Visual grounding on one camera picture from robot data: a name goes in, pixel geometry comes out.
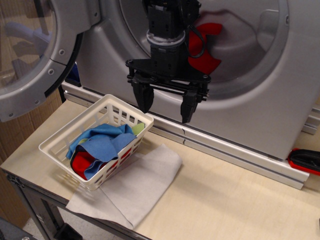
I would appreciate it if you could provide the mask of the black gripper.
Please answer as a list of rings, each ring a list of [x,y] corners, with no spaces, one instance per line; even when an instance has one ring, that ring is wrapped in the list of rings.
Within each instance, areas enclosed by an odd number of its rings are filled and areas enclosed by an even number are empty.
[[[209,97],[209,75],[193,68],[188,61],[188,48],[159,48],[152,46],[151,58],[129,59],[127,75],[139,109],[147,113],[153,105],[154,89],[182,96],[182,123],[189,123],[198,103]]]

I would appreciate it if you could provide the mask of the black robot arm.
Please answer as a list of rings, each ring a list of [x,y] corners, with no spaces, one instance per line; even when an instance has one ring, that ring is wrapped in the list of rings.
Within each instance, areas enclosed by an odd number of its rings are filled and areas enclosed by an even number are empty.
[[[198,103],[208,98],[208,74],[193,68],[188,58],[189,33],[205,40],[193,23],[200,17],[197,0],[144,0],[150,44],[149,59],[130,59],[127,81],[133,88],[138,108],[147,113],[154,101],[154,90],[181,95],[182,123],[191,121]]]

